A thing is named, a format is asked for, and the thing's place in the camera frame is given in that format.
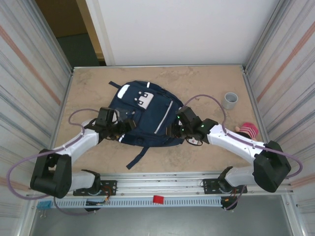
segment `wooden table surface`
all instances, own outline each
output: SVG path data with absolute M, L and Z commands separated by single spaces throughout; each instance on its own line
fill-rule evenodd
M 156 83 L 175 94 L 185 103 L 197 94 L 208 94 L 219 101 L 227 92 L 234 92 L 239 101 L 233 110 L 226 111 L 226 127 L 234 130 L 244 122 L 256 124 L 251 102 L 239 66 L 176 66 L 176 67 L 95 67 L 74 71 L 70 92 L 63 113 L 56 146 L 79 133 L 79 128 L 68 124 L 69 115 L 82 108 L 107 107 L 119 85 L 133 80 Z M 219 123 L 223 114 L 209 98 L 197 98 L 189 104 L 201 119 L 211 118 Z M 73 121 L 97 117 L 95 112 L 81 112 Z M 152 173 L 221 171 L 227 166 L 243 167 L 248 163 L 237 155 L 214 145 L 195 147 L 184 142 L 175 147 L 152 147 L 131 170 L 126 165 L 139 154 L 142 147 L 104 140 L 82 155 L 74 164 L 75 171 L 89 169 L 98 173 Z

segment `metal wall panel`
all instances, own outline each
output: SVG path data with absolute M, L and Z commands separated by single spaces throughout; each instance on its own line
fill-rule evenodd
M 0 235 L 14 234 L 23 201 L 6 187 L 10 166 L 49 148 L 71 68 L 32 0 L 0 3 Z M 33 163 L 11 175 L 27 191 Z
M 315 232 L 315 1 L 284 1 L 246 69 L 270 139 L 304 163 L 291 179 L 308 232 Z M 297 163 L 291 162 L 293 170 Z

